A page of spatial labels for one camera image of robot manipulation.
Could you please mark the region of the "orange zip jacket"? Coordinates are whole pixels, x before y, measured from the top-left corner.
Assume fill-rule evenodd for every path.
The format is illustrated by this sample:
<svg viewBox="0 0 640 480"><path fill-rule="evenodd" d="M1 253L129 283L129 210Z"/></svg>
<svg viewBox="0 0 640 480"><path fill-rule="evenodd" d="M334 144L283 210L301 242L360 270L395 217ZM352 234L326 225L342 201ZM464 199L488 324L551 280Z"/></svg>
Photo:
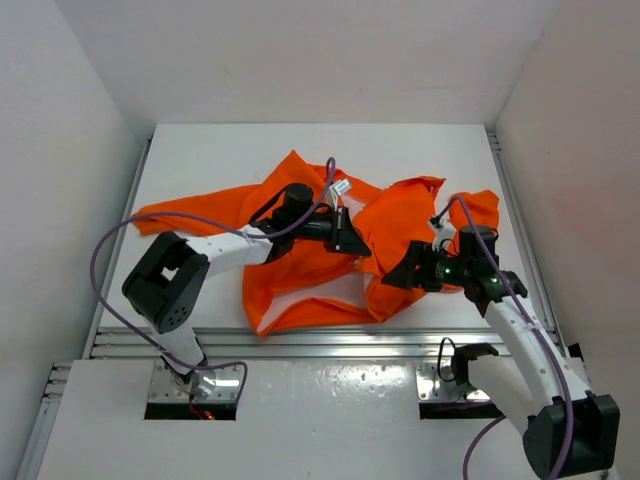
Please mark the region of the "orange zip jacket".
<svg viewBox="0 0 640 480"><path fill-rule="evenodd" d="M325 167L306 162L291 151L260 184L172 199L142 207L136 228L141 235L184 231L196 236L239 228L285 185L299 182L321 193ZM276 331L382 323L421 300L424 291L402 290L382 278L404 256L413 240L432 242L429 220L445 181L418 176L387 187L349 179L345 205L354 208L352 222L372 251L371 256L327 252L319 243L299 241L283 258L247 266L242 278L242 304L259 335Z"/></svg>

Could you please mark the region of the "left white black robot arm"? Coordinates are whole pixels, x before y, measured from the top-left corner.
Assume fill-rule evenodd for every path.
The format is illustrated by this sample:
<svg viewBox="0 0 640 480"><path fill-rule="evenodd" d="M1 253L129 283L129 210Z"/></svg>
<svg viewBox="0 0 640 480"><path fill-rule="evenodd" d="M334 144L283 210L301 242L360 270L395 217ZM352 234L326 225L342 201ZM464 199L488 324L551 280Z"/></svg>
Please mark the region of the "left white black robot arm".
<svg viewBox="0 0 640 480"><path fill-rule="evenodd" d="M339 204L350 189L348 180L339 180L329 187L329 201L316 204L310 186L291 183L237 234L181 237L164 232L156 237L124 281L122 293L150 326L176 379L188 385L196 368L207 364L189 316L208 278L272 263L289 253L297 240L319 242L329 253L371 254L349 210Z"/></svg>

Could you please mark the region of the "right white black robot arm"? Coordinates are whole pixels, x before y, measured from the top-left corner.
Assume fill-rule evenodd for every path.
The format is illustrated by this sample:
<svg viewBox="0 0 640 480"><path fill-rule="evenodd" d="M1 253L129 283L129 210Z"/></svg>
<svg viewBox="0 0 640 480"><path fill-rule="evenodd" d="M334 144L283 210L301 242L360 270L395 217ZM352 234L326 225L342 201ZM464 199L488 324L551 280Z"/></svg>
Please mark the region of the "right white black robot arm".
<svg viewBox="0 0 640 480"><path fill-rule="evenodd" d="M561 355L535 319L528 292L499 268L496 230L465 226L458 252L414 240L382 279L389 286L438 292L462 288L509 354L488 343L455 348L454 382L485 393L522 438L526 459L540 479L609 469L614 464L620 410L608 394L596 394Z"/></svg>

